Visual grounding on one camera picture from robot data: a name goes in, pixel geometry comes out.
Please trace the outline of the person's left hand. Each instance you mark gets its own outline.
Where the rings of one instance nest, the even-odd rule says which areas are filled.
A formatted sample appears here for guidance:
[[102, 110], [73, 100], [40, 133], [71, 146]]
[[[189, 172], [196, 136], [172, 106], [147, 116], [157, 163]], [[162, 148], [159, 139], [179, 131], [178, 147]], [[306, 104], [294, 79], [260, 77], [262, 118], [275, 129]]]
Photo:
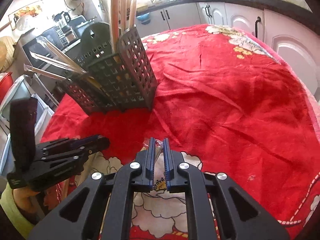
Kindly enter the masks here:
[[35, 197], [38, 194], [39, 192], [35, 192], [27, 186], [13, 189], [14, 202], [22, 216], [27, 220], [37, 219], [37, 207], [31, 201], [31, 197]]

